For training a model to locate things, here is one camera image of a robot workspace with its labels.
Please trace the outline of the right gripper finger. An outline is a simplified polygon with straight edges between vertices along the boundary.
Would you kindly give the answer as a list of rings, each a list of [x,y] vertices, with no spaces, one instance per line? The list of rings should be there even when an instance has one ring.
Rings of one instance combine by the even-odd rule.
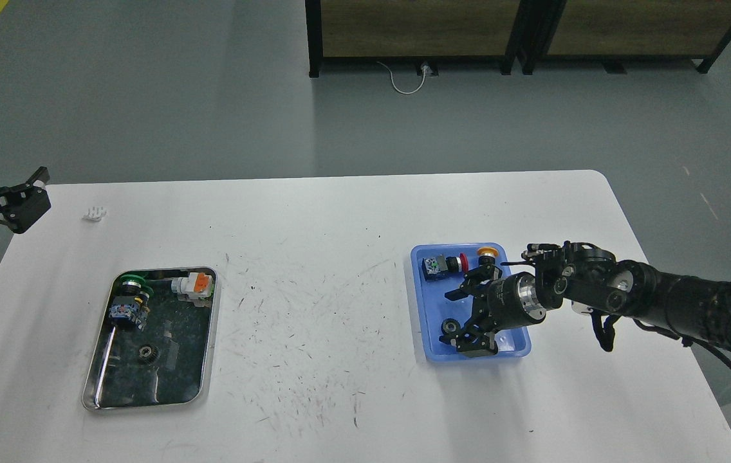
[[[463,281],[451,291],[445,293],[448,301],[459,301],[466,297],[485,298],[486,285],[501,278],[502,269],[494,260],[480,260],[478,266],[463,273]]]
[[[440,335],[440,343],[450,345],[463,356],[495,356],[499,347],[495,337],[499,331],[499,320],[489,314],[471,316],[452,336]]]

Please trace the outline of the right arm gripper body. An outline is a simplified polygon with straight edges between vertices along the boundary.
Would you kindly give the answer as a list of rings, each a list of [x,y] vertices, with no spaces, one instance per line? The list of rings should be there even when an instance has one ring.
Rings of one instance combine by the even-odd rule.
[[[482,282],[472,301],[472,326],[499,332],[538,325],[548,309],[538,299],[535,276],[527,272]]]

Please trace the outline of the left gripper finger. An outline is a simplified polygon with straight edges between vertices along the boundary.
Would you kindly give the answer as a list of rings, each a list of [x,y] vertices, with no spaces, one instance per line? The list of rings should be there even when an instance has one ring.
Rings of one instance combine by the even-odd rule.
[[[51,208],[45,186],[50,179],[47,167],[39,167],[27,181],[0,187],[0,225],[14,234],[28,231]]]

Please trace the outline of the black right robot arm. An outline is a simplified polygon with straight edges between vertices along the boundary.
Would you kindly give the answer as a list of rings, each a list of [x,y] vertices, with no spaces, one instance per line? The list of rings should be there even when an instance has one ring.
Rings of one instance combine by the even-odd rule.
[[[440,342],[467,357],[497,354],[495,335],[544,322],[565,301],[582,305],[604,351],[615,343],[615,323],[633,320],[645,331],[731,352],[731,282],[662,272],[588,242],[530,244],[522,263],[533,269],[502,276],[495,255],[478,252],[478,266],[446,299],[472,299],[466,322],[448,318]]]

